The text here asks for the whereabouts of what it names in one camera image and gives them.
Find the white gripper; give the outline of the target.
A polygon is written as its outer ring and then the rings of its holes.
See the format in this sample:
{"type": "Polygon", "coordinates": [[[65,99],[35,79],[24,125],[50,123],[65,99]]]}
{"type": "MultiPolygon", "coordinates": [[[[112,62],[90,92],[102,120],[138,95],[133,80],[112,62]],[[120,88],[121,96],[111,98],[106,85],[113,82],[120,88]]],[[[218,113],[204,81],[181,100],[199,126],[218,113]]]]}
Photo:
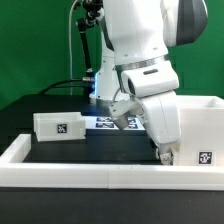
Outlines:
{"type": "Polygon", "coordinates": [[[180,141],[180,116],[174,91],[137,99],[143,112],[142,125],[148,136],[159,147],[163,165],[173,164],[173,145],[180,141]]]}

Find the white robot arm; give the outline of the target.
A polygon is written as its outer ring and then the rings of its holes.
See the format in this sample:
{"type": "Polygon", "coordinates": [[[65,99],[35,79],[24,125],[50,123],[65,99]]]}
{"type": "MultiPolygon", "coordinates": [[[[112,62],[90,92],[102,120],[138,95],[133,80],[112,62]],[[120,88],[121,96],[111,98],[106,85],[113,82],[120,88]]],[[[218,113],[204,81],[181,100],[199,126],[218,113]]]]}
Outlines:
{"type": "Polygon", "coordinates": [[[109,106],[110,116],[121,129],[130,114],[137,116],[161,163],[170,165],[181,128],[179,79],[168,48],[192,43],[203,33],[205,0],[99,0],[97,12],[106,46],[114,52],[120,91],[129,95],[109,106]]]}

